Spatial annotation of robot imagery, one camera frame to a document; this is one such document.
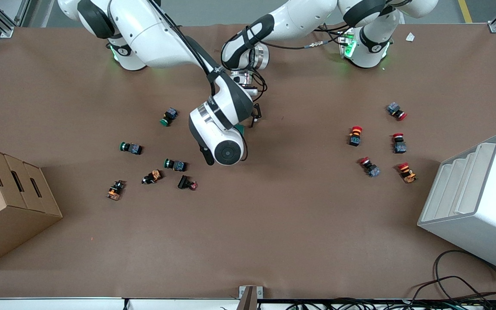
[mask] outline cardboard organizer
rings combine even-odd
[[[41,169],[0,153],[0,257],[61,218]]]

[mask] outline white plastic bin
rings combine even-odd
[[[418,225],[496,265],[496,136],[441,163]]]

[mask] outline electrical cable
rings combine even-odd
[[[482,297],[487,297],[487,296],[496,295],[496,292],[485,292],[485,293],[480,293],[480,295]],[[473,294],[470,296],[465,296],[464,298],[455,298],[455,300],[459,300],[459,301],[472,300],[475,297],[477,297],[477,296]]]
[[[448,253],[463,253],[465,255],[469,255],[470,257],[474,257],[476,258],[477,260],[481,261],[482,263],[484,263],[485,265],[487,265],[490,269],[492,269],[492,271],[495,271],[496,273],[496,269],[495,267],[488,263],[487,261],[484,261],[484,259],[481,259],[480,257],[477,257],[476,255],[468,252],[468,251],[462,251],[462,250],[449,250],[449,251],[445,251],[443,253],[441,253],[436,259],[435,259],[435,262],[434,262],[434,275],[435,275],[435,278],[436,279],[439,279],[439,261],[441,260],[441,258],[443,256],[445,256],[446,254]],[[470,287],[472,289],[472,291],[474,291],[474,293],[476,294],[477,297],[479,298],[482,298],[484,299],[485,302],[489,302],[487,299],[485,299],[484,297],[481,296],[481,294],[479,292],[477,292],[474,287],[471,287],[470,284],[468,284],[466,281],[462,280],[468,287]],[[447,293],[447,291],[445,290],[445,288],[443,287],[443,285],[441,284],[441,280],[439,280],[437,282],[437,284],[439,285],[439,287],[441,288],[441,291],[443,291],[443,293],[445,294],[445,296],[447,296],[449,298],[449,300],[453,300],[453,298]]]
[[[270,47],[275,47],[275,48],[284,49],[284,50],[304,50],[304,49],[311,49],[313,47],[319,47],[321,45],[331,43],[335,39],[337,39],[339,37],[342,37],[342,35],[344,33],[346,33],[350,29],[351,28],[348,28],[347,30],[343,31],[343,33],[338,34],[337,37],[331,38],[329,41],[317,41],[317,42],[313,42],[311,44],[308,44],[308,45],[305,45],[305,46],[299,46],[299,47],[275,45],[275,44],[271,44],[271,43],[268,43],[268,42],[263,41],[263,40],[260,40],[260,43],[265,44],[265,45],[268,45]],[[256,37],[256,34],[254,33],[254,30],[252,30],[252,28],[250,28],[249,26],[246,26],[246,30],[250,30],[250,32],[252,33],[252,36]]]
[[[420,291],[429,286],[429,285],[432,285],[432,284],[435,284],[435,283],[439,283],[443,280],[447,280],[447,279],[459,279],[461,280],[462,282],[464,282],[468,287],[471,288],[471,290],[474,291],[474,287],[472,287],[470,284],[468,284],[468,282],[466,282],[463,278],[459,277],[459,276],[446,276],[446,277],[442,277],[442,278],[438,278],[436,280],[432,280],[432,281],[429,281],[429,282],[426,282],[425,284],[419,286],[419,288],[417,289],[417,291],[415,292],[415,295],[413,296],[413,298],[410,300],[410,302],[408,304],[406,304],[405,306],[403,306],[403,310],[407,310],[408,308],[410,308],[410,306],[412,306],[417,298],[417,296],[419,295]]]
[[[326,26],[326,24],[323,24],[323,27],[324,27],[324,30],[326,31],[326,33],[329,35],[330,39],[331,39],[334,43],[336,43],[336,44],[338,44],[338,45],[344,45],[345,47],[347,46],[347,44],[346,44],[346,43],[341,43],[340,41],[336,41],[336,39],[338,39],[339,37],[336,37],[336,38],[333,38],[333,37],[332,37],[332,34],[337,34],[337,33],[334,33],[334,32],[332,32],[332,31],[329,31],[329,28]]]
[[[267,92],[268,86],[264,77],[256,69],[252,69],[252,73],[254,73],[252,75],[254,77],[254,81],[262,87],[262,90],[258,90],[260,94],[253,100],[253,102],[256,102],[259,98],[261,98],[261,96],[264,95],[264,92]]]
[[[450,276],[441,278],[441,280],[446,280],[451,277]],[[425,286],[436,283],[437,281],[431,281],[423,284],[419,287],[419,291]],[[461,301],[464,299],[468,299],[467,296],[462,298],[454,298],[457,301]],[[484,310],[496,310],[496,301],[490,301],[492,304],[489,306],[484,304],[483,301],[470,301],[468,306],[481,306]],[[411,302],[407,300],[359,300],[352,298],[336,298],[334,300],[267,300],[263,301],[263,304],[290,304],[288,309],[296,308],[297,310],[305,310],[307,306],[313,306],[314,308],[324,308],[327,310],[351,310],[354,306],[357,306],[361,309],[360,305],[363,305],[363,308],[369,308],[367,305],[372,306],[372,308],[376,309],[376,306],[379,304],[385,304],[386,307],[378,308],[380,310],[401,310],[401,309],[410,309],[410,310],[420,310],[421,308],[425,308],[425,310],[462,310],[461,306],[457,306],[455,304],[449,304],[449,300],[416,300],[412,299]],[[335,308],[332,304],[342,304],[338,308]]]
[[[204,73],[206,76],[209,75],[210,71],[208,70],[208,67],[206,67],[206,64],[204,63],[204,60],[202,59],[201,55],[195,51],[195,49],[192,47],[192,45],[189,43],[183,32],[179,29],[179,26],[171,19],[169,15],[167,15],[166,12],[164,12],[160,6],[155,2],[155,0],[149,0],[150,4],[154,7],[154,9],[164,18],[166,23],[170,26],[171,29],[175,31],[175,33],[178,35],[178,37],[181,39],[181,41],[185,44],[187,49],[191,52],[191,54],[195,57],[196,61],[198,61],[198,64],[200,67],[204,70]],[[210,87],[212,88],[212,96],[215,95],[215,84],[214,82],[210,82]]]
[[[348,25],[343,25],[343,26],[339,26],[339,27],[336,27],[336,28],[332,28],[332,29],[323,29],[322,26],[319,26],[317,29],[313,30],[315,32],[329,32],[329,31],[336,31],[336,30],[340,30],[340,29],[343,29],[343,28],[346,28]]]

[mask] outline small white paper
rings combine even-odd
[[[413,33],[409,33],[409,35],[407,36],[407,38],[405,40],[412,42],[415,40],[415,35]]]

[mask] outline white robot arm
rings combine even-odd
[[[169,68],[194,64],[205,69],[219,92],[193,110],[189,129],[208,164],[236,164],[244,141],[234,125],[251,115],[250,96],[190,37],[176,31],[156,2],[149,0],[59,0],[67,16],[77,18],[94,35],[108,39],[122,67]]]
[[[339,0],[343,3],[357,0]],[[347,46],[340,47],[340,53],[354,65],[372,68],[386,56],[390,39],[400,23],[401,14],[421,18],[431,12],[437,0],[388,0],[380,13],[370,23],[358,24],[347,38],[342,39]]]
[[[269,51],[261,41],[290,40],[305,37],[321,25],[338,6],[350,27],[362,26],[378,17],[386,0],[288,0],[283,6],[260,17],[225,43],[221,61],[232,71],[231,77],[255,96],[254,70],[265,69]],[[318,47],[316,42],[309,47]]]

